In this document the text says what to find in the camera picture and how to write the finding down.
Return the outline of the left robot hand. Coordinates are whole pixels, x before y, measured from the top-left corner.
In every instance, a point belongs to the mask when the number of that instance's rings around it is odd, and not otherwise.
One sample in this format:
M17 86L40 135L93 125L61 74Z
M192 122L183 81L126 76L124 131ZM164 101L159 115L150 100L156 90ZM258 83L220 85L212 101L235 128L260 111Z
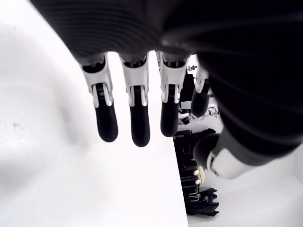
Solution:
M160 53L161 132L174 136L187 61L197 55L191 112L214 96L223 131L201 139L196 162L233 179L303 142L300 0L34 0L81 66L100 137L117 138L107 53L123 67L133 142L146 146L148 53Z

